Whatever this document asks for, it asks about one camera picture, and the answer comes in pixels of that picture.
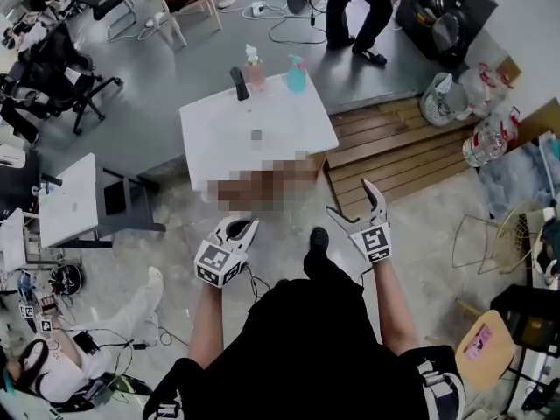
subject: black faucet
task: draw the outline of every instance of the black faucet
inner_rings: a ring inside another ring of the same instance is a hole
[[[242,71],[238,66],[235,66],[229,71],[229,74],[234,79],[235,89],[237,90],[237,100],[240,102],[247,100],[249,98],[249,91],[245,85]]]

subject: power strip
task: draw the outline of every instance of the power strip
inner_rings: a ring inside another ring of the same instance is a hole
[[[262,14],[264,14],[264,2],[253,2],[251,4],[251,9],[253,10],[253,17],[259,18]]]

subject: gray floor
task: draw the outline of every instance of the gray floor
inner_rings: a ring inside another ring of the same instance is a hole
[[[326,215],[325,206],[332,203],[326,180],[321,175],[314,188],[302,195],[301,200],[289,204],[282,212],[261,213],[262,223],[249,250],[253,272],[269,284],[281,278],[304,277],[302,260],[309,232],[313,226],[322,225],[331,236],[330,257],[357,279],[367,266],[340,228]],[[175,179],[165,187],[157,196],[155,205],[157,219],[167,226],[164,234],[123,232],[116,235],[111,250],[82,251],[87,284],[82,293],[73,298],[72,313],[78,322],[91,320],[92,309],[100,319],[111,316],[146,281],[147,269],[154,265],[164,273],[160,325],[189,340],[201,286],[193,276],[193,255],[200,240],[217,224],[221,213],[202,202],[186,177]],[[452,268],[453,238],[463,214],[484,217],[485,206],[476,173],[466,171],[388,207],[393,263],[420,338],[428,335],[444,343],[458,344],[473,320],[458,308],[456,298],[484,309],[512,282],[522,281],[521,272],[509,276],[497,272],[478,276],[476,266]],[[466,226],[458,239],[456,263],[472,261],[483,254],[483,232],[480,225]],[[379,332],[372,273],[365,276],[364,284],[369,318]],[[241,274],[226,286],[226,344],[241,330],[252,302],[248,275]],[[10,306],[17,309],[14,297]],[[332,309],[336,310],[336,307],[337,300],[334,299]],[[334,327],[332,336],[336,337],[336,334]],[[177,342],[168,347],[158,345],[145,352],[135,352],[129,374],[154,386],[172,363],[185,353],[186,348]],[[128,363],[129,357],[126,355],[122,359]],[[467,411],[477,406],[486,406],[494,412],[501,410],[510,384],[510,381],[501,381],[495,389],[476,398],[467,388],[466,399],[470,403]],[[122,399],[110,401],[96,412],[80,414],[79,418],[138,418],[145,400],[127,398],[130,404],[125,404]],[[0,393],[0,401],[13,410],[17,420],[24,418],[23,412],[33,420],[45,418],[44,406],[27,395],[13,398]]]
[[[160,9],[158,0],[134,1],[138,23],[126,34],[139,33],[144,21]],[[256,0],[238,0],[234,8],[253,1]],[[280,4],[271,0],[268,3]],[[214,21],[204,13],[181,16],[188,42],[185,48],[172,35],[169,24],[144,42],[126,38],[107,44],[106,26],[120,15],[119,11],[95,22],[87,10],[72,22],[76,38],[83,36],[81,49],[92,55],[98,72],[118,75],[125,85],[122,92],[111,86],[96,98],[107,119],[99,123],[89,112],[80,138],[71,132],[72,112],[42,123],[39,150],[45,168],[51,172],[63,170],[88,152],[134,173],[182,156],[179,108],[232,87],[228,71],[233,66],[243,66],[246,44],[258,49],[267,75],[286,72],[291,63],[289,54],[305,58],[319,95],[331,113],[417,94],[439,71],[402,31],[391,30],[394,21],[378,38],[378,48],[388,57],[387,68],[381,70],[364,64],[349,50],[327,53],[324,44],[275,44],[269,40],[268,32],[278,20],[250,21],[243,19],[239,11],[220,14],[221,31],[214,30]],[[363,0],[353,0],[348,6],[351,33],[358,32],[366,12]],[[317,18],[317,27],[324,26],[324,19],[323,15]],[[325,38],[323,32],[310,27],[308,20],[296,18],[288,19],[273,35],[297,41]]]

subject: wooden deck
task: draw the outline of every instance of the wooden deck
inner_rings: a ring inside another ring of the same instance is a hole
[[[432,126],[416,98],[331,116],[339,147],[327,154],[327,175],[339,208],[348,217],[369,210],[362,178],[390,202],[468,169],[462,146],[477,121]]]

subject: white shoe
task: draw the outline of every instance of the white shoe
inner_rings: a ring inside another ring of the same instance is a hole
[[[237,0],[220,0],[216,6],[218,8],[220,8],[221,10],[223,10],[224,8],[227,8],[228,6],[231,6],[232,4],[234,4]]]
[[[150,276],[150,279],[148,281],[149,285],[162,284],[164,282],[163,274],[159,269],[154,268],[153,266],[150,266],[150,268],[148,269],[148,275]]]

